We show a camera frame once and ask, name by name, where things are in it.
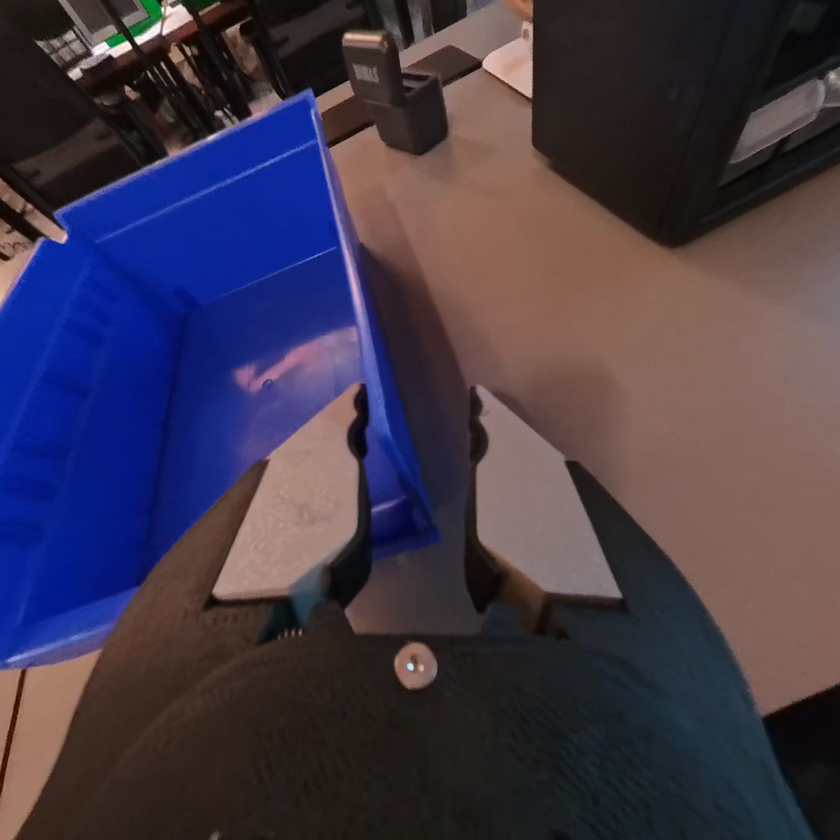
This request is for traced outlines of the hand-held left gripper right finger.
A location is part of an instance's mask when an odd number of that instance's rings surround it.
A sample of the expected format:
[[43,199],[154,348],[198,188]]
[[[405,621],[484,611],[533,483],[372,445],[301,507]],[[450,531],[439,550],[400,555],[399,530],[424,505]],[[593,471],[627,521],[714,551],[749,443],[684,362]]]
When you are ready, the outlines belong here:
[[486,387],[469,391],[466,588],[476,611],[513,610],[554,634],[561,603],[616,608],[623,594],[566,457]]

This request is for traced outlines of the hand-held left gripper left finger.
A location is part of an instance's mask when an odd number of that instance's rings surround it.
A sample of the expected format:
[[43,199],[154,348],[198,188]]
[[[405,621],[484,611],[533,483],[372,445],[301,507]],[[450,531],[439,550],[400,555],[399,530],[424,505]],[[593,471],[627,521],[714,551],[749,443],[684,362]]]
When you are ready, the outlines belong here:
[[367,415],[364,386],[351,385],[268,457],[215,600],[354,598],[371,565]]

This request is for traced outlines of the blue plastic bin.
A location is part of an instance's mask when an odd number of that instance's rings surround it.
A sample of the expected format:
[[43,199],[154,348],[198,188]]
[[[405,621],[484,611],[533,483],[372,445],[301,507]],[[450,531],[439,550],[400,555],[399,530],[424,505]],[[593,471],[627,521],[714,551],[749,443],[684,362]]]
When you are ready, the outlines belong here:
[[59,220],[2,305],[2,669],[100,648],[183,533],[356,382],[374,559],[440,540],[310,91]]

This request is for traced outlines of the black drawer cabinet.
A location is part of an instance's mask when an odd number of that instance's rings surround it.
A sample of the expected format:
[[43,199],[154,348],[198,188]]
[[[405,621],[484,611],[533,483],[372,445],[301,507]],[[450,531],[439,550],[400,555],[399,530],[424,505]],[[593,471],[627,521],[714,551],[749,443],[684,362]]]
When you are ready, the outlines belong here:
[[838,67],[838,2],[542,1],[532,145],[663,245],[838,163],[838,126],[729,164],[749,115]]

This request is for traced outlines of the black charger box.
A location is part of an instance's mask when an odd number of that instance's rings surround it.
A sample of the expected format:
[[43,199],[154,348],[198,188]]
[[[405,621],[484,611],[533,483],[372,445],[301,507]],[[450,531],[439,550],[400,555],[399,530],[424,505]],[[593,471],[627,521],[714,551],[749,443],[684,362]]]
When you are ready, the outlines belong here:
[[441,76],[404,69],[385,29],[349,30],[341,44],[353,94],[368,109],[385,145],[423,155],[448,136]]

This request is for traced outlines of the white stand base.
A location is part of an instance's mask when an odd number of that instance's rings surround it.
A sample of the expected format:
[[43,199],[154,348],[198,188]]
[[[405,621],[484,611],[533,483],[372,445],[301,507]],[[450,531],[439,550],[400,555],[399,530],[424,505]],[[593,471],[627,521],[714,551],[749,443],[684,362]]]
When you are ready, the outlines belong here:
[[510,89],[532,100],[532,22],[521,24],[520,36],[495,49],[482,60],[482,68]]

